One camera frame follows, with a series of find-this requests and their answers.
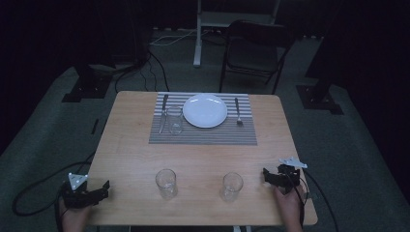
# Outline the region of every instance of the hand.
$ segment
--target hand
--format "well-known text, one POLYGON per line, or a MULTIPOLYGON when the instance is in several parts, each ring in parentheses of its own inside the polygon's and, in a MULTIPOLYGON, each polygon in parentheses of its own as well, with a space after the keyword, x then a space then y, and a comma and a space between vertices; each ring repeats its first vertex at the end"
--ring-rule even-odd
POLYGON ((67 209, 64 201, 60 201, 60 219, 64 232, 83 231, 90 216, 92 206, 82 209, 67 209))
MULTIPOLYGON (((301 186, 296 189, 301 196, 304 195, 304 190, 301 186)), ((274 196, 277 199, 280 215, 287 232, 300 232, 302 225, 300 223, 301 200, 299 199, 296 190, 292 189, 287 194, 283 194, 278 187, 274 186, 274 196)))

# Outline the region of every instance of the placemat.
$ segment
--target placemat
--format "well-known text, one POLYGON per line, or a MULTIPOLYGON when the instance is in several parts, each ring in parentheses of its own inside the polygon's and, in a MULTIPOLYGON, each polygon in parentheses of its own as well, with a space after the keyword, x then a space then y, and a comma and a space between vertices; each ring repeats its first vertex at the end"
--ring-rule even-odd
POLYGON ((162 99, 165 94, 168 94, 166 102, 166 108, 168 108, 170 106, 183 107, 187 99, 199 93, 158 92, 150 144, 257 145, 248 94, 210 93, 222 99, 227 106, 228 114, 223 123, 214 128, 202 129, 191 125, 184 118, 183 131, 176 135, 169 132, 167 122, 160 133, 162 99), (241 120, 244 122, 242 127, 236 125, 238 115, 235 98, 238 98, 241 120))

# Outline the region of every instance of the chair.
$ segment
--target chair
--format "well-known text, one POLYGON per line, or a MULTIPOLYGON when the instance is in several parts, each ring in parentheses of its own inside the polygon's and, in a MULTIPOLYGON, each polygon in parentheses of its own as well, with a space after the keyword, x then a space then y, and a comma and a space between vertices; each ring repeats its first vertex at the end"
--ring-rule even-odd
POLYGON ((284 58, 295 41, 289 30, 282 25, 236 20, 227 28, 226 37, 220 92, 227 71, 265 76, 268 78, 265 84, 277 73, 274 95, 284 58))

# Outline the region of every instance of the plate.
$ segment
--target plate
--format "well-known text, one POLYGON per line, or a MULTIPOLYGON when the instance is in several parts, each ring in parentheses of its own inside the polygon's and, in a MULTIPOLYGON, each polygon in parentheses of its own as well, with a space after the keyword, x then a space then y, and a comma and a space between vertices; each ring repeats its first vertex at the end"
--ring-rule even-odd
POLYGON ((190 97, 183 107, 184 117, 199 128, 213 128, 221 124, 228 114, 225 102, 211 94, 190 97))

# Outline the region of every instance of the table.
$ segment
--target table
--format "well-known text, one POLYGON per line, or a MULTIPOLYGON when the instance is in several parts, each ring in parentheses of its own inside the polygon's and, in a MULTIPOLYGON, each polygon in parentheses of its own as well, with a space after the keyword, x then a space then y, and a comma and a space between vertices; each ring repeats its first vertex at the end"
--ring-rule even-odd
POLYGON ((278 7, 280 0, 275 1, 275 6, 271 14, 236 14, 224 12, 203 12, 202 2, 197 0, 197 15, 196 15, 196 43, 195 54, 193 56, 193 66, 198 68, 201 65, 202 52, 202 26, 212 27, 228 27, 233 21, 237 19, 245 19, 250 21, 257 21, 263 23, 275 23, 278 14, 278 7))
MULTIPOLYGON (((109 180, 111 189, 93 207, 90 224, 282 224, 262 168, 275 172, 279 158, 298 154, 277 96, 249 95, 257 146, 149 144, 156 99, 153 92, 117 95, 89 171, 89 186, 109 180), (179 191, 171 200, 161 198, 155 183, 163 168, 177 175, 179 191), (226 203, 219 190, 229 171, 243 177, 244 187, 236 201, 226 203)), ((305 224, 316 221, 308 200, 305 224)))

